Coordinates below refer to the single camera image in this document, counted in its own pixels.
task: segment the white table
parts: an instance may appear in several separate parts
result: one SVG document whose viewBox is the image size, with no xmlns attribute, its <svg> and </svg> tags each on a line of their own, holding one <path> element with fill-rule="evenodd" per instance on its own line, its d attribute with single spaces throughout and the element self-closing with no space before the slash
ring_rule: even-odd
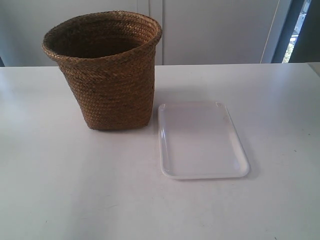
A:
<svg viewBox="0 0 320 240">
<path fill-rule="evenodd" d="M 320 78 L 307 64 L 157 66 L 155 90 L 155 109 L 225 103 L 251 172 L 169 179 L 156 115 L 90 130 L 58 68 L 0 68 L 0 239 L 320 238 Z"/>
</svg>

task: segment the woven basket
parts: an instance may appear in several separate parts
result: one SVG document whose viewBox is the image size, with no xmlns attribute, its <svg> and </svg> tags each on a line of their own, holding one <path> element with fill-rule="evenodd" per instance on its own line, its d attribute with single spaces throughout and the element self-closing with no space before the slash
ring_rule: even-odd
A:
<svg viewBox="0 0 320 240">
<path fill-rule="evenodd" d="M 59 65 L 89 128 L 134 129 L 150 121 L 161 35 L 150 17 L 109 11 L 61 23 L 42 48 Z"/>
</svg>

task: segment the white wall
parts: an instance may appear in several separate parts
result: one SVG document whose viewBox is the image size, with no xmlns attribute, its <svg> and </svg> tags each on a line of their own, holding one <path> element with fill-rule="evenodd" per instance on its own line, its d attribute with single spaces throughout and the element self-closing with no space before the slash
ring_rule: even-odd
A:
<svg viewBox="0 0 320 240">
<path fill-rule="evenodd" d="M 72 17 L 137 11 L 137 0 L 0 0 L 0 57 L 5 66 L 53 66 L 41 44 L 47 31 Z"/>
<path fill-rule="evenodd" d="M 270 62 L 290 2 L 163 0 L 163 63 L 260 63 L 264 49 Z"/>
</svg>

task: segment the basket rim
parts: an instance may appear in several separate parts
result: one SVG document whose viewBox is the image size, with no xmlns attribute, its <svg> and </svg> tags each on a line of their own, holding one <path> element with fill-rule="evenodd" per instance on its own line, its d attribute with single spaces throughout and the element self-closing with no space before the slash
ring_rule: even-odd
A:
<svg viewBox="0 0 320 240">
<path fill-rule="evenodd" d="M 118 54 L 95 57 L 95 58 L 67 56 L 67 55 L 57 53 L 48 47 L 48 43 L 49 43 L 50 39 L 53 37 L 53 34 L 56 31 L 58 31 L 59 29 L 64 28 L 67 25 L 71 25 L 74 22 L 81 20 L 81 19 L 85 19 L 87 17 L 92 17 L 92 19 L 93 19 L 94 17 L 99 18 L 99 17 L 104 17 L 105 15 L 110 15 L 110 14 L 112 14 L 112 15 L 114 15 L 114 14 L 126 15 L 128 17 L 138 17 L 141 19 L 148 20 L 155 25 L 157 32 L 151 40 L 149 40 L 148 42 L 146 42 L 138 47 L 132 48 L 128 51 L 124 51 L 124 52 L 121 52 Z M 123 10 L 103 11 L 103 12 L 89 13 L 89 14 L 76 16 L 76 17 L 70 18 L 69 20 L 66 20 L 66 21 L 60 23 L 59 25 L 53 27 L 44 35 L 43 41 L 42 41 L 42 49 L 49 58 L 51 58 L 52 60 L 54 60 L 57 63 L 61 62 L 64 64 L 66 64 L 66 63 L 79 64 L 79 63 L 83 63 L 83 62 L 86 62 L 86 63 L 96 62 L 99 60 L 103 60 L 104 62 L 114 62 L 115 60 L 130 58 L 131 56 L 136 55 L 138 52 L 143 52 L 145 49 L 149 48 L 150 46 L 157 45 L 157 43 L 160 41 L 161 37 L 162 37 L 162 28 L 161 28 L 160 24 L 155 19 L 153 19 L 149 16 L 146 16 L 146 15 L 143 15 L 140 13 L 136 13 L 136 12 L 131 12 L 131 11 L 123 11 Z"/>
</svg>

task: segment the white tray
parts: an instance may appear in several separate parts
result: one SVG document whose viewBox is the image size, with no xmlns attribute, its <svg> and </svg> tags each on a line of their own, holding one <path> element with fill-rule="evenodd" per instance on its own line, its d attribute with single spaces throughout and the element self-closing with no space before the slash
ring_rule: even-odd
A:
<svg viewBox="0 0 320 240">
<path fill-rule="evenodd" d="M 173 179 L 239 178 L 250 169 L 225 105 L 162 104 L 158 108 L 161 170 Z"/>
</svg>

